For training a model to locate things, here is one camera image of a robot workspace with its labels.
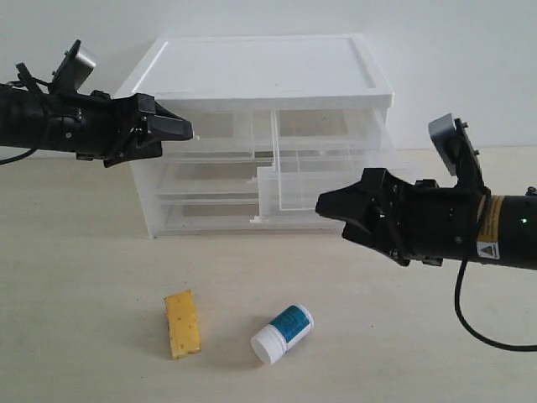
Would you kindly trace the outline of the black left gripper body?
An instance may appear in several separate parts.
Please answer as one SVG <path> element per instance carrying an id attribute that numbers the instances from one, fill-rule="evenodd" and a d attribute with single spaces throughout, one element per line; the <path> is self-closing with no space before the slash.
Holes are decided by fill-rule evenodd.
<path id="1" fill-rule="evenodd" d="M 117 99 L 103 92 L 92 96 L 63 95 L 62 149 L 87 159 L 102 160 L 102 147 L 108 134 L 142 133 L 135 95 Z"/>

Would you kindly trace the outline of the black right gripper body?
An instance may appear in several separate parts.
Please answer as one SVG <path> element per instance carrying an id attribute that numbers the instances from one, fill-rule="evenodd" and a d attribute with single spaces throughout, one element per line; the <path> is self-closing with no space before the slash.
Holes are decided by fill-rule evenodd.
<path id="1" fill-rule="evenodd" d="M 477 256 L 477 225 L 489 208 L 489 189 L 439 187 L 433 180 L 414 185 L 400 182 L 388 204 L 395 234 L 383 244 L 382 253 L 401 266 L 412 260 L 440 266 L 443 259 L 482 263 Z"/>

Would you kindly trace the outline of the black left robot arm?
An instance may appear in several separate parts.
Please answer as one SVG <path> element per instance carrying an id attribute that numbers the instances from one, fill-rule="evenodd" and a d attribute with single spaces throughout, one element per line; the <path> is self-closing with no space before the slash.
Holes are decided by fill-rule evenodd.
<path id="1" fill-rule="evenodd" d="M 56 92 L 36 97 L 1 85 L 1 145 L 71 153 L 101 160 L 106 168 L 163 155 L 164 141 L 193 139 L 192 123 L 168 111 L 154 97 L 135 93 L 113 99 Z"/>

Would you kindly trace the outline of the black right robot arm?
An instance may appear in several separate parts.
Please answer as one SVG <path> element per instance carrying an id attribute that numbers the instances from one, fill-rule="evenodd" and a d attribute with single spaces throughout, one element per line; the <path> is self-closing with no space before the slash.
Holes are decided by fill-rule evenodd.
<path id="1" fill-rule="evenodd" d="M 344 222 L 345 240 L 401 266 L 468 259 L 536 267 L 535 196 L 487 199 L 476 185 L 410 184 L 384 168 L 367 168 L 359 182 L 319 195 L 315 211 Z"/>

